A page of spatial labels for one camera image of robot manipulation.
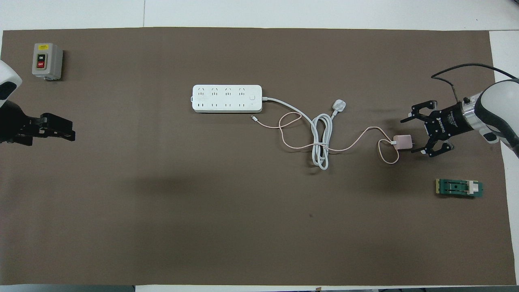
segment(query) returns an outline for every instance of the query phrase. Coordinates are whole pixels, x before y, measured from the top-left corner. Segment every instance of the green circuit board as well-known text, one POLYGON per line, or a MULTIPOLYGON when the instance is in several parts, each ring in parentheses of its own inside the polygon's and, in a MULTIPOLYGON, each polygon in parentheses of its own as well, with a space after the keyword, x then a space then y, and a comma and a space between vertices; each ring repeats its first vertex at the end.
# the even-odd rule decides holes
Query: green circuit board
POLYGON ((477 180, 436 179, 436 194, 481 197, 483 184, 477 180))

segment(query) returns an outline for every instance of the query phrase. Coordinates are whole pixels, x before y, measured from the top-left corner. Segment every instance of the white table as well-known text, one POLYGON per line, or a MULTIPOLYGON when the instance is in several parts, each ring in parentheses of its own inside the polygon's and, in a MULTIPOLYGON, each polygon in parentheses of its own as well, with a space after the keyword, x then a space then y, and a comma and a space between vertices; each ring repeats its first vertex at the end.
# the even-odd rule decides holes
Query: white table
MULTIPOLYGON (((4 30, 149 26, 489 30, 494 66, 519 74, 519 5, 512 0, 0 0, 0 36, 4 30)), ((496 80, 502 79, 504 76, 496 73, 496 80)), ((501 148, 516 254, 519 253, 519 160, 504 145, 501 148)), ((515 257, 515 274, 517 281, 519 256, 515 257)), ((388 288, 148 285, 138 286, 136 290, 294 291, 317 287, 323 290, 388 288)))

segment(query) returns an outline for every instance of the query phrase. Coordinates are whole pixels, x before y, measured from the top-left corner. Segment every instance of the black cable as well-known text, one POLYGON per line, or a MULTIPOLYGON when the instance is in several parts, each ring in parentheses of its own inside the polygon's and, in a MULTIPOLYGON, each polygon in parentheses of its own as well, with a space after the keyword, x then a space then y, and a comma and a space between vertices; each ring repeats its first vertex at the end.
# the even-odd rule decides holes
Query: black cable
POLYGON ((497 71, 497 72, 499 72, 499 73, 501 73, 503 75, 506 75, 507 77, 510 77, 512 79, 517 79, 517 77, 515 77, 514 75, 512 75, 510 73, 507 73, 507 72, 505 72, 505 71, 503 71, 501 69, 498 69, 496 67, 492 67, 492 66, 489 66, 489 65, 481 64, 481 63, 466 63, 466 64, 461 64, 461 65, 457 65, 457 66, 454 66, 454 67, 450 67, 450 68, 445 69, 443 71, 440 71, 440 72, 438 72, 436 74, 433 74, 431 76, 431 78, 432 79, 441 80, 443 82, 447 82, 450 85, 450 87, 452 88, 452 90, 453 90, 454 98, 456 98, 456 102, 459 102, 458 95, 456 94, 456 88, 454 87, 454 84, 452 84, 449 80, 446 80, 446 79, 443 79, 443 78, 440 78, 440 77, 436 77, 436 76, 438 76, 440 74, 443 74, 445 72, 449 72, 449 71, 454 70, 454 69, 458 69, 458 68, 461 68, 461 67, 468 67, 468 66, 478 66, 478 67, 484 67, 484 68, 487 68, 487 69, 492 69, 492 70, 497 71))

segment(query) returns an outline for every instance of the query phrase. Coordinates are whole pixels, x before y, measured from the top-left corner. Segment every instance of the power outlet socket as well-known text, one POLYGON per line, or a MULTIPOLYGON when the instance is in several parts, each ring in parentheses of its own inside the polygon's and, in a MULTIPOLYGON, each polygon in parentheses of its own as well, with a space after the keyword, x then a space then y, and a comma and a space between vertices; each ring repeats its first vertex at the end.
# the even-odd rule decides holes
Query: power outlet socket
POLYGON ((259 113, 260 85, 195 85, 191 105, 197 113, 259 113))

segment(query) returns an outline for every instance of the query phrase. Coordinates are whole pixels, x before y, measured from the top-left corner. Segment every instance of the on/off switch box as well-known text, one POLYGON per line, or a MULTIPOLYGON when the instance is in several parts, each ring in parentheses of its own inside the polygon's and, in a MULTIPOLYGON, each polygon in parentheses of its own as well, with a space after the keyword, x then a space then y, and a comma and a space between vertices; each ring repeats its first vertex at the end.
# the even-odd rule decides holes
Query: on/off switch box
POLYGON ((32 73, 45 80, 61 78, 63 51, 55 44, 35 44, 33 52, 32 73))

